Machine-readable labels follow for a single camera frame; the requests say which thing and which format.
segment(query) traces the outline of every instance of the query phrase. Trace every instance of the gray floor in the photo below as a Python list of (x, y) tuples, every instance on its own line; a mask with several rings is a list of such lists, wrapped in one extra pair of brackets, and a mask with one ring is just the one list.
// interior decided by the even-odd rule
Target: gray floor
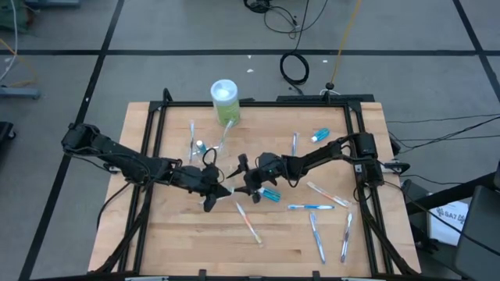
[[(304, 1), (275, 0), (302, 18)], [(100, 49), (117, 0), (83, 0), (79, 9), (44, 9), (20, 49)], [(312, 0), (316, 15), (322, 0)], [(335, 49), (355, 1), (332, 0), (323, 17), (304, 33), (301, 48)], [(462, 4), (486, 50), (500, 49), (500, 8), (495, 0)], [(274, 16), (270, 23), (288, 28)], [(0, 31), (13, 43), (13, 36)], [(231, 0), (126, 0), (110, 49), (283, 49), (295, 41), (265, 28), (262, 15)], [(452, 1), (364, 1), (346, 48), (373, 50), (473, 50)], [(330, 79), (334, 56), (306, 56), (311, 73), (302, 87), (318, 94)], [(38, 71), (38, 101), (0, 100), (0, 120), (16, 124), (18, 137), (0, 165), (0, 279), (17, 279), (38, 226), (63, 153), (60, 140), (74, 121), (96, 56), (26, 56)], [(500, 72), (500, 57), (489, 57)], [(127, 103), (160, 99), (168, 87), (177, 101), (209, 100), (213, 81), (228, 78), (241, 98), (272, 101), (295, 94), (279, 72), (280, 55), (107, 56), (85, 121), (118, 138)], [(291, 76), (302, 67), (285, 63)], [(3, 84), (24, 80), (22, 64)], [(500, 112), (477, 56), (344, 56), (336, 90), (343, 94), (374, 94), (387, 120), (444, 118)], [(484, 119), (446, 123), (390, 124), (400, 138), (440, 137)], [(497, 134), (489, 123), (464, 136)], [(433, 144), (401, 155), (411, 173), (437, 181), (467, 181), (492, 171), (498, 139), (457, 140)], [(109, 176), (72, 161), (32, 278), (85, 273), (95, 238), (95, 218), (104, 201)], [(432, 191), (443, 186), (421, 182)]]

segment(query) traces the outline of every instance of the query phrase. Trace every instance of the yellow cable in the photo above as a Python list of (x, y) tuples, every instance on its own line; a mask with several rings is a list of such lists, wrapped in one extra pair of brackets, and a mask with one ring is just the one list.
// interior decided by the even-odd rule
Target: yellow cable
[[(0, 38), (0, 43), (2, 43), (13, 55), (16, 54), (16, 52), (12, 48), (10, 48), (10, 46), (5, 41), (3, 41), (3, 39), (1, 39), (1, 38)], [(16, 82), (14, 84), (10, 84), (9, 87), (25, 87), (27, 85), (31, 85), (31, 84), (37, 83), (37, 81), (38, 81), (38, 74), (34, 70), (34, 68), (31, 67), (30, 63), (28, 63), (26, 60), (24, 60), (19, 55), (17, 56), (17, 58), (31, 71), (31, 73), (33, 74), (34, 78), (33, 78), (33, 80), (25, 80), (25, 81)]]
[(354, 7), (354, 12), (352, 12), (351, 19), (349, 20), (349, 24), (345, 28), (344, 37), (342, 38), (341, 46), (338, 49), (338, 53), (337, 53), (337, 59), (335, 60), (334, 75), (331, 77), (331, 83), (332, 84), (334, 83), (335, 77), (337, 76), (338, 66), (341, 64), (342, 49), (344, 48), (345, 42), (347, 41), (347, 37), (349, 35), (349, 32), (351, 31), (352, 23), (354, 23), (354, 19), (356, 18), (356, 15), (358, 14), (358, 10), (359, 10), (359, 6), (360, 5), (361, 5), (361, 0), (358, 0), (357, 3), (356, 3), (356, 6)]

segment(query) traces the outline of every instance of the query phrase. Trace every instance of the white wire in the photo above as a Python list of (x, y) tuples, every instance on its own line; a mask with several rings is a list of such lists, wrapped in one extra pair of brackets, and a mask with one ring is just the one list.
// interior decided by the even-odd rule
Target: white wire
[(0, 82), (7, 76), (7, 73), (9, 73), (10, 69), (13, 67), (14, 61), (16, 60), (17, 56), (17, 11), (16, 7), (14, 6), (14, 0), (10, 0), (10, 5), (12, 6), (12, 11), (14, 12), (14, 38), (16, 40), (14, 44), (14, 55), (12, 56), (12, 59), (10, 60), (9, 66), (5, 69), (5, 72), (0, 76)]
[(334, 91), (334, 90), (327, 90), (327, 89), (323, 89), (323, 90), (321, 90), (321, 91), (320, 91), (320, 95), (323, 95), (323, 94), (324, 94), (324, 93), (326, 93), (326, 92), (334, 93), (334, 94), (336, 94), (336, 95), (341, 95), (341, 93), (339, 93), (339, 92), (336, 92), (336, 91)]

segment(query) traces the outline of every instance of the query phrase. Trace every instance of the blue toothbrush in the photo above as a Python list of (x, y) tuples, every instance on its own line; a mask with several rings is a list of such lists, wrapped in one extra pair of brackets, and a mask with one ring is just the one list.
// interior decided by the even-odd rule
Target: blue toothbrush
[(272, 190), (269, 187), (261, 187), (259, 188), (258, 192), (265, 198), (274, 201), (274, 202), (279, 202), (281, 199), (281, 194), (278, 191)]
[(288, 205), (289, 210), (296, 210), (296, 209), (316, 209), (316, 210), (331, 210), (335, 208), (335, 206), (332, 205)]
[(320, 250), (321, 262), (325, 264), (327, 261), (325, 259), (325, 253), (323, 252), (323, 245), (321, 244), (320, 234), (316, 228), (316, 215), (314, 212), (309, 214), (309, 219), (311, 220), (312, 233), (314, 233), (314, 238), (316, 238), (316, 244), (318, 245), (318, 250)]

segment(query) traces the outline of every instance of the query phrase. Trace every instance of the black cable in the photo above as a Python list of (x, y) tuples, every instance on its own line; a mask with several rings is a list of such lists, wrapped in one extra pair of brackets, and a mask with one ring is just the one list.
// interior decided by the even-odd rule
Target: black cable
[(106, 168), (104, 168), (104, 167), (100, 166), (99, 164), (97, 164), (97, 163), (95, 163), (95, 162), (93, 162), (93, 161), (90, 161), (90, 160), (85, 159), (85, 158), (82, 158), (82, 157), (78, 157), (78, 156), (76, 156), (76, 155), (71, 155), (71, 154), (68, 154), (68, 153), (66, 153), (66, 155), (68, 155), (68, 156), (70, 156), (70, 157), (73, 157), (73, 158), (76, 158), (76, 159), (78, 159), (78, 160), (85, 161), (85, 162), (87, 162), (87, 163), (91, 163), (91, 164), (92, 164), (92, 165), (94, 165), (96, 168), (101, 169), (101, 170), (106, 171), (106, 172), (108, 172), (108, 173), (109, 173), (109, 170), (108, 170), (108, 169), (106, 169)]
[(397, 142), (399, 142), (402, 146), (404, 146), (405, 148), (412, 148), (411, 146), (409, 145), (406, 145), (402, 140), (400, 140), (398, 137), (396, 137), (396, 135), (394, 135), (391, 131), (389, 131), (389, 134), (391, 135), (391, 137), (393, 137)]
[(393, 183), (389, 183), (388, 181), (384, 181), (385, 183), (388, 183), (389, 185), (393, 186), (393, 187), (396, 187), (398, 188), (405, 196), (406, 198), (408, 198), (408, 200), (410, 200), (410, 202), (412, 202), (417, 208), (419, 208), (420, 210), (428, 213), (429, 215), (432, 215), (433, 217), (435, 217), (438, 221), (444, 223), (446, 226), (450, 227), (451, 229), (455, 230), (456, 232), (458, 232), (460, 235), (463, 235), (465, 238), (467, 238), (468, 240), (470, 240), (471, 242), (473, 242), (474, 244), (476, 244), (477, 246), (479, 247), (482, 247), (483, 249), (493, 253), (493, 254), (496, 254), (497, 256), (500, 256), (500, 253), (492, 248), (490, 248), (489, 246), (485, 245), (485, 244), (482, 244), (481, 242), (471, 238), (470, 236), (468, 236), (467, 234), (463, 233), (462, 231), (460, 231), (459, 229), (457, 229), (456, 227), (452, 226), (451, 224), (447, 223), (445, 220), (443, 220), (442, 218), (440, 218), (439, 216), (435, 215), (433, 212), (427, 210), (425, 207), (423, 207), (422, 205), (420, 205), (419, 203), (416, 203), (415, 200), (413, 200), (410, 196), (408, 196), (408, 193), (403, 190), (401, 187), (397, 186), (396, 184), (393, 184)]
[(424, 178), (423, 176), (416, 175), (416, 174), (413, 174), (413, 175), (401, 175), (401, 174), (400, 174), (398, 171), (396, 171), (395, 169), (386, 167), (386, 166), (384, 165), (384, 163), (382, 163), (382, 162), (380, 162), (380, 161), (378, 161), (378, 160), (377, 160), (377, 162), (378, 162), (379, 164), (381, 164), (383, 167), (385, 167), (385, 168), (387, 168), (387, 169), (391, 169), (391, 170), (393, 170), (393, 171), (394, 171), (394, 172), (395, 172), (395, 173), (396, 173), (399, 177), (416, 176), (416, 177), (418, 177), (418, 178), (420, 178), (420, 179), (422, 179), (422, 180), (426, 180), (426, 181), (428, 181), (429, 183), (436, 183), (436, 184), (440, 184), (440, 185), (447, 185), (447, 184), (455, 184), (455, 185), (459, 185), (459, 184), (463, 184), (463, 183), (440, 183), (440, 182), (437, 182), (437, 181), (435, 181), (435, 180), (429, 180), (429, 179), (427, 179), (427, 178)]
[(270, 0), (257, 0), (251, 4), (248, 4), (248, 0), (243, 0), (243, 4), (252, 12), (266, 13), (269, 11)]
[[(318, 14), (318, 16), (313, 20), (313, 22), (311, 24), (309, 24), (307, 27), (305, 27), (304, 29), (302, 29), (302, 31), (306, 31), (308, 30), (309, 28), (311, 28), (321, 17), (321, 15), (323, 14), (323, 11), (325, 10), (325, 8), (327, 7), (327, 3), (328, 3), (328, 0), (325, 0), (324, 4), (323, 4), (323, 8), (321, 8), (321, 11), (320, 13)], [(294, 19), (293, 16), (291, 16), (291, 14), (284, 8), (280, 7), (280, 6), (270, 6), (270, 11), (273, 11), (273, 12), (277, 12), (274, 10), (274, 8), (278, 8), (278, 9), (283, 9), (285, 12), (288, 13), (288, 15), (290, 16), (290, 18), (292, 20), (288, 20), (286, 18), (286, 16), (284, 16), (283, 14), (281, 14), (282, 17), (284, 17), (288, 23), (293, 27), (293, 29), (291, 31), (286, 31), (286, 30), (277, 30), (275, 28), (272, 28), (268, 23), (267, 23), (267, 12), (264, 14), (264, 24), (266, 25), (266, 27), (274, 32), (277, 32), (277, 33), (280, 33), (280, 34), (288, 34), (288, 36), (290, 37), (290, 39), (295, 39), (295, 37), (291, 37), (292, 34), (297, 34), (299, 32), (301, 32), (300, 30), (295, 30), (297, 28), (297, 21)]]
[(494, 118), (492, 118), (492, 119), (489, 119), (489, 120), (483, 121), (483, 122), (478, 123), (478, 124), (473, 125), (473, 126), (468, 126), (467, 128), (465, 128), (465, 129), (463, 129), (463, 130), (459, 130), (459, 131), (456, 131), (456, 132), (454, 132), (454, 133), (449, 133), (449, 134), (447, 134), (447, 135), (444, 135), (443, 137), (436, 138), (436, 139), (431, 140), (431, 141), (428, 141), (428, 142), (426, 142), (426, 143), (424, 143), (424, 144), (419, 144), (419, 145), (415, 145), (415, 146), (412, 146), (412, 147), (409, 147), (409, 146), (406, 146), (406, 145), (405, 145), (405, 146), (406, 146), (407, 148), (409, 148), (409, 149), (407, 149), (407, 150), (405, 150), (405, 151), (401, 151), (401, 152), (399, 152), (399, 154), (403, 154), (403, 153), (406, 153), (406, 152), (410, 152), (410, 151), (412, 151), (412, 150), (413, 150), (413, 149), (415, 149), (415, 148), (421, 148), (422, 146), (426, 146), (426, 145), (429, 145), (429, 144), (435, 144), (435, 143), (437, 143), (437, 142), (440, 142), (440, 141), (443, 141), (443, 140), (449, 139), (449, 138), (454, 137), (454, 136), (456, 136), (456, 135), (458, 135), (458, 134), (461, 134), (461, 133), (464, 133), (464, 132), (466, 132), (466, 131), (469, 131), (469, 130), (475, 129), (475, 128), (479, 127), (479, 126), (482, 126), (482, 125), (484, 125), (484, 124), (486, 124), (486, 123), (489, 123), (489, 122), (491, 122), (491, 121), (494, 121), (494, 120), (496, 120), (496, 119), (500, 119), (500, 116), (497, 116), (497, 117), (494, 117)]
[(447, 185), (447, 184), (459, 185), (459, 184), (463, 184), (463, 183), (440, 183), (440, 182), (437, 182), (437, 181), (434, 181), (434, 180), (426, 179), (423, 176), (419, 176), (419, 175), (403, 175), (403, 176), (400, 176), (400, 177), (408, 177), (408, 176), (416, 176), (416, 177), (418, 177), (418, 178), (420, 178), (422, 180), (428, 181), (429, 183), (436, 183), (436, 184), (440, 184), (440, 185)]
[[(77, 152), (77, 151), (83, 151), (85, 149), (88, 149), (88, 148), (80, 148), (80, 149), (75, 150), (75, 152)], [(147, 176), (148, 178), (151, 178), (151, 176), (152, 176), (151, 175), (151, 170), (149, 169), (149, 167), (143, 161), (135, 158), (132, 155), (128, 155), (128, 154), (125, 154), (125, 153), (97, 153), (97, 154), (87, 154), (87, 155), (78, 155), (78, 156), (76, 156), (76, 155), (73, 155), (71, 153), (67, 153), (66, 152), (66, 155), (68, 155), (70, 157), (78, 158), (78, 159), (81, 159), (81, 160), (83, 160), (82, 159), (83, 157), (100, 157), (100, 156), (112, 156), (112, 155), (114, 155), (114, 156), (120, 156), (120, 157), (125, 157), (125, 158), (132, 159), (132, 160), (136, 161), (137, 163), (141, 164), (141, 166), (144, 167), (144, 169), (147, 172), (145, 176)]]
[[(302, 22), (304, 23), (305, 22), (305, 18), (307, 16), (307, 9), (309, 7), (309, 0), (307, 0), (307, 3), (305, 4), (305, 11), (304, 11), (304, 19), (302, 20)], [(287, 52), (285, 54), (283, 54), (283, 56), (281, 57), (280, 59), (280, 72), (281, 72), (281, 75), (283, 76), (283, 78), (292, 86), (295, 88), (295, 90), (297, 90), (298, 94), (300, 95), (304, 95), (304, 92), (302, 92), (301, 89), (299, 89), (296, 85), (303, 85), (307, 79), (309, 78), (309, 64), (307, 63), (307, 60), (305, 60), (305, 58), (303, 56), (301, 56), (300, 54), (297, 53), (297, 49), (298, 49), (298, 45), (300, 44), (300, 40), (302, 38), (302, 31), (304, 30), (304, 25), (302, 24), (301, 26), (301, 30), (300, 30), (300, 33), (298, 34), (298, 40), (297, 40), (297, 44), (295, 45), (295, 49), (292, 51), (292, 52)], [(284, 60), (289, 57), (289, 56), (294, 56), (295, 58), (297, 58), (300, 62), (302, 62), (302, 64), (304, 65), (304, 68), (305, 68), (305, 75), (303, 78), (299, 79), (299, 80), (294, 80), (294, 79), (291, 79), (285, 72), (284, 72), (284, 68), (283, 68), (283, 63), (284, 63)]]
[[(205, 156), (209, 153), (213, 151), (213, 160), (212, 162), (210, 162), (209, 164), (207, 162), (205, 162)], [(205, 153), (203, 154), (203, 157), (202, 157), (202, 161), (203, 161), (203, 164), (205, 164), (206, 166), (210, 165), (210, 164), (213, 164), (215, 165), (216, 164), (216, 161), (217, 161), (217, 150), (215, 148), (209, 148), (209, 150), (205, 151)]]
[(297, 29), (297, 21), (294, 19), (293, 16), (291, 16), (290, 12), (288, 12), (286, 9), (284, 9), (291, 17), (291, 20), (289, 20), (284, 14), (282, 14), (281, 12), (278, 12), (277, 10), (275, 10), (275, 8), (278, 8), (278, 6), (273, 6), (272, 9), (270, 9), (270, 11), (272, 12), (275, 12), (277, 13), (278, 15), (280, 15), (282, 18), (284, 18), (291, 26), (291, 30), (290, 31), (285, 31), (285, 32), (282, 32), (281, 30), (276, 30), (274, 28), (272, 28), (268, 23), (267, 23), (267, 13), (264, 14), (264, 25), (269, 29), (269, 30), (272, 30), (274, 32), (277, 32), (277, 33), (282, 33), (282, 34), (287, 34), (288, 37), (290, 39), (295, 39), (297, 37), (297, 32), (296, 32), (296, 29)]
[(97, 216), (97, 227), (96, 229), (99, 229), (99, 223), (101, 222), (101, 216), (102, 213), (104, 212), (104, 209), (106, 209), (106, 206), (108, 206), (109, 202), (111, 202), (116, 196), (121, 194), (128, 186), (130, 183), (125, 184), (122, 188), (120, 188), (115, 194), (113, 194), (106, 202), (104, 202), (104, 205), (101, 207), (101, 211), (99, 211), (99, 215)]
[[(356, 192), (358, 192), (358, 187), (356, 187), (353, 191), (352, 191), (352, 197), (354, 198), (354, 201), (358, 202), (358, 203), (361, 203), (361, 201), (359, 200), (359, 198), (356, 197)], [(365, 201), (364, 202), (367, 202), (368, 199), (370, 199), (372, 197), (372, 191), (370, 190), (370, 194), (368, 194), (368, 197), (365, 198)]]
[[(475, 136), (475, 137), (452, 137), (448, 139), (444, 139), (443, 141), (459, 141), (459, 140), (476, 140), (482, 138), (490, 138), (490, 137), (500, 137), (500, 135), (489, 135), (489, 136)], [(399, 139), (397, 141), (432, 141), (431, 138), (417, 138), (417, 139)]]
[[(281, 160), (281, 164), (283, 164), (283, 170), (284, 170), (284, 173), (285, 173), (285, 175), (286, 175), (286, 177), (287, 177), (287, 182), (288, 182), (288, 185), (289, 185), (290, 187), (297, 187), (297, 186), (298, 186), (298, 182), (300, 181), (300, 179), (299, 179), (299, 180), (297, 180), (297, 181), (295, 182), (295, 184), (291, 184), (291, 181), (290, 181), (290, 175), (288, 174), (288, 169), (287, 169), (287, 162), (286, 162), (286, 160)], [(300, 174), (302, 173), (302, 168), (304, 168), (304, 165), (300, 166), (300, 170), (298, 171), (298, 176), (299, 176), (299, 177), (300, 177)]]
[(458, 119), (468, 119), (468, 118), (477, 118), (477, 117), (492, 117), (492, 116), (500, 116), (500, 113), (481, 114), (481, 115), (475, 115), (475, 116), (459, 116), (459, 117), (451, 117), (451, 118), (443, 118), (443, 119), (425, 119), (425, 120), (415, 120), (415, 121), (386, 121), (386, 123), (410, 124), (410, 123), (437, 122), (437, 121), (458, 120)]

